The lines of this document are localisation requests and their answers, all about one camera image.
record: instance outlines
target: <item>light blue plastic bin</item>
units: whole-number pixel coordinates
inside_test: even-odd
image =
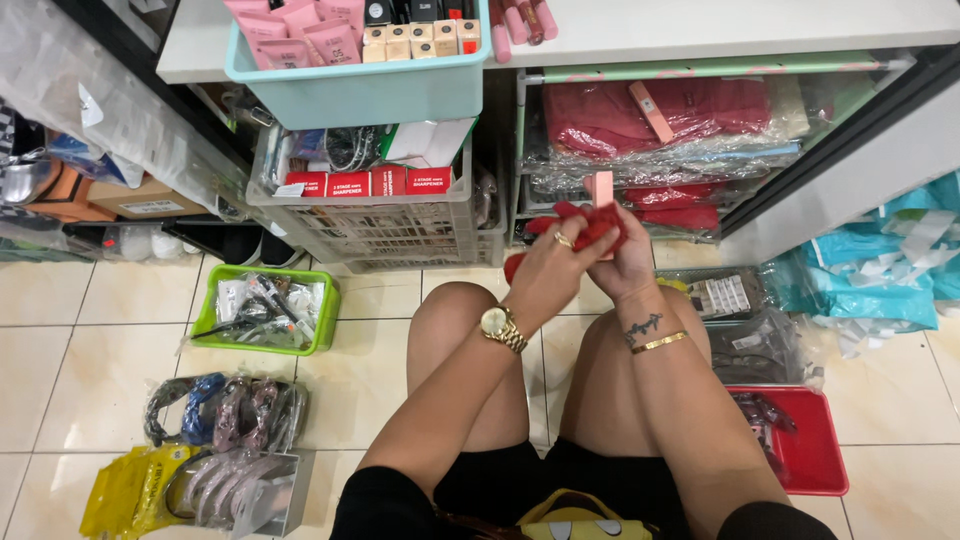
[[[476,116],[483,109],[483,62],[491,39],[487,2],[475,6],[481,46],[471,55],[259,71],[234,22],[224,69],[288,130]]]

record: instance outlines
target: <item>ring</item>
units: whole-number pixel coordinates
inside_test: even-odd
[[[560,231],[553,233],[553,237],[557,238],[557,241],[560,242],[560,245],[566,246],[571,250],[573,249],[573,242],[571,242],[570,239],[564,236]]]

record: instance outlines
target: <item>red plastic basket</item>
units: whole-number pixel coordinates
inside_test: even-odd
[[[796,433],[773,429],[771,446],[787,475],[780,482],[790,495],[840,497],[850,489],[826,396],[804,386],[727,386],[732,394],[763,395],[793,418]]]

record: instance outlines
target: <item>leg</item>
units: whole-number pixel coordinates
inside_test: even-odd
[[[660,289],[709,363],[707,329],[693,305],[675,288]],[[561,437],[605,456],[660,455],[639,404],[631,356],[615,312],[590,325],[564,404]]]
[[[496,305],[496,298],[480,285],[444,283],[434,289],[414,314],[407,340],[407,395],[413,393],[452,353],[480,315]],[[530,419],[518,361],[503,377],[473,424],[464,452],[511,447],[527,440]]]

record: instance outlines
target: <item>gold bracelet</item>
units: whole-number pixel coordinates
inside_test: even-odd
[[[678,341],[678,340],[684,339],[685,337],[689,337],[689,336],[690,336],[690,334],[689,334],[689,332],[687,332],[686,330],[684,330],[684,331],[678,331],[677,333],[675,333],[675,334],[673,334],[673,335],[668,335],[668,336],[664,337],[664,339],[658,339],[657,341],[651,341],[650,343],[647,343],[646,345],[640,345],[639,347],[633,347],[633,349],[631,349],[630,352],[636,355],[636,354],[642,353],[642,352],[644,352],[644,351],[649,351],[649,350],[651,350],[651,349],[656,349],[656,348],[659,347],[660,345],[666,345],[667,343],[671,343],[671,342],[674,342],[674,341]]]

